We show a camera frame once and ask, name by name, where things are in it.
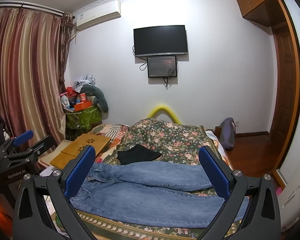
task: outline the floral bedspread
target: floral bedspread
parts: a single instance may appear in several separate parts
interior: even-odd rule
[[[202,126],[180,125],[149,118],[130,127],[116,150],[103,162],[119,165],[117,150],[128,150],[137,143],[160,152],[162,156],[158,160],[172,163],[200,165],[198,151],[204,145],[210,146],[218,158],[223,157],[217,150],[218,142],[209,138]],[[214,195],[216,193],[212,188],[201,192],[192,192],[192,194]],[[147,237],[149,240],[193,239],[204,231],[204,228],[159,228],[126,224],[81,211],[77,212],[92,233],[102,239],[128,240],[131,238],[142,239],[143,237]],[[233,223],[228,235],[234,233],[239,224],[240,222]]]
[[[129,150],[136,144],[160,152],[162,156],[158,160],[172,163],[200,165],[198,152],[204,145],[210,146],[221,159],[214,141],[206,135],[202,126],[168,123],[154,118],[144,119],[130,127],[117,145],[117,150]],[[103,162],[120,164],[116,152]]]

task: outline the red box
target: red box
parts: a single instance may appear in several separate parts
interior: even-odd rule
[[[81,102],[87,102],[87,95],[85,93],[80,94],[80,100]]]
[[[80,111],[80,110],[89,108],[90,106],[92,106],[91,101],[81,102],[81,103],[78,103],[78,104],[74,105],[74,110],[75,111]]]

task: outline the door frame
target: door frame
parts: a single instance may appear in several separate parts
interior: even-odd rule
[[[296,126],[298,123],[298,118],[299,118],[299,113],[300,113],[300,47],[299,47],[299,41],[298,41],[298,36],[296,33],[296,30],[294,28],[292,19],[290,17],[290,13],[285,5],[285,3],[282,0],[278,0],[281,9],[284,13],[284,17],[286,19],[286,23],[281,23],[279,25],[276,25],[274,27],[272,27],[273,29],[277,29],[282,27],[283,25],[287,24],[289,31],[290,31],[290,35],[291,35],[291,39],[292,39],[292,46],[293,46],[293,51],[295,54],[295,61],[296,61],[296,93],[295,93],[295,100],[294,100],[294,104],[293,104],[293,111],[292,111],[292,118],[291,118],[291,123],[289,125],[289,130],[287,133],[287,137],[285,139],[285,142],[283,144],[283,147],[280,151],[280,155],[273,167],[272,173],[276,172],[276,170],[281,166],[285,156],[288,153],[288,150],[290,148],[295,130],[296,130]],[[275,48],[276,48],[276,56],[277,56],[277,68],[278,68],[278,86],[277,86],[277,97],[276,97],[276,103],[275,103],[275,110],[274,110],[274,118],[277,114],[277,105],[278,105],[278,98],[279,98],[279,85],[280,85],[280,61],[279,61],[279,55],[278,55],[278,44],[276,41],[276,38],[274,39],[275,42]],[[273,127],[274,127],[274,118],[272,120],[272,125],[271,125],[271,129],[270,129],[270,135],[273,132]]]

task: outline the pile of clutter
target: pile of clutter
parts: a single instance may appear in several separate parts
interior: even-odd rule
[[[95,105],[107,113],[109,108],[105,96],[95,84],[95,78],[89,74],[74,81],[73,87],[67,87],[66,92],[60,94],[63,109],[76,112]]]

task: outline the curtain rod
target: curtain rod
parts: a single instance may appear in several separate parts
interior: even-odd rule
[[[63,15],[63,11],[54,9],[54,8],[50,8],[44,5],[40,5],[40,4],[35,4],[35,3],[29,3],[29,2],[21,2],[21,1],[10,1],[10,0],[5,0],[5,1],[0,1],[0,7],[23,7],[23,8],[27,8],[27,9],[33,9],[33,10],[39,10],[39,11],[44,11],[44,12],[48,12],[51,14],[55,14],[57,16],[62,16]]]

